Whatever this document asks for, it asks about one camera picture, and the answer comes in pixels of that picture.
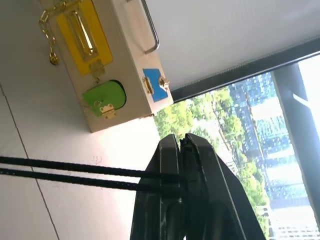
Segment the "black cloth pouch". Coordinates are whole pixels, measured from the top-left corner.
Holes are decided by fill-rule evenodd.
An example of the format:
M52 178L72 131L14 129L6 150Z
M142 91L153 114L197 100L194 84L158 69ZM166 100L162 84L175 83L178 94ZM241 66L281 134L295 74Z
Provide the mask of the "black cloth pouch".
M113 175L122 177L135 177L140 179L161 180L169 184L177 184L178 186L166 186L160 184L132 183L124 181L94 179L87 177L53 174L44 172L34 172L25 170L16 170L8 168L0 168L0 175L8 175L14 177L40 179L46 181L55 181L61 183L77 184L84 186L102 187L110 189L129 190L145 193L158 193L165 196L184 197L187 193L187 179L182 175L175 173L160 173L142 170L132 170L124 168L104 167L97 165L68 163L59 161L48 161L40 159L26 159L17 157L0 156L0 164L35 167L43 169L71 171L79 173Z

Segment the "wooden lock box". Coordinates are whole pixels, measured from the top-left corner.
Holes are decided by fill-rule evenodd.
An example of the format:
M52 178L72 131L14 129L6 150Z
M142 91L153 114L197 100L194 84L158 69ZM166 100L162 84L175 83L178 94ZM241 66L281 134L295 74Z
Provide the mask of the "wooden lock box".
M65 66L91 132L173 103L145 0L39 0L49 60Z

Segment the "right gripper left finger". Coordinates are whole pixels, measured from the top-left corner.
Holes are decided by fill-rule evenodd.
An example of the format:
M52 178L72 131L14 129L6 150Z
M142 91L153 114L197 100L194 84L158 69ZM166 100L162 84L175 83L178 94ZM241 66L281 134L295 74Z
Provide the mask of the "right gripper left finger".
M138 182L130 240L184 240L186 180L173 134L161 139Z

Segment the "window with dark frame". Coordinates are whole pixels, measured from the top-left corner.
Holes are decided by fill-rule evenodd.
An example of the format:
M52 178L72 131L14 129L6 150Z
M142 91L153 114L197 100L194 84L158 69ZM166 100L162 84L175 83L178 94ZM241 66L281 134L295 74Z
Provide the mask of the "window with dark frame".
M154 118L193 133L241 184L265 240L320 240L320 38L205 77Z

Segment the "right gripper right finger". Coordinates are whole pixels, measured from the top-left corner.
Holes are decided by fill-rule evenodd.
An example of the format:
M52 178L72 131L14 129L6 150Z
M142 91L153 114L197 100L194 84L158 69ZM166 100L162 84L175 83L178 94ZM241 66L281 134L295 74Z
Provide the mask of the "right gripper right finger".
M266 240L240 180L213 146L187 133L180 152L188 187L186 240Z

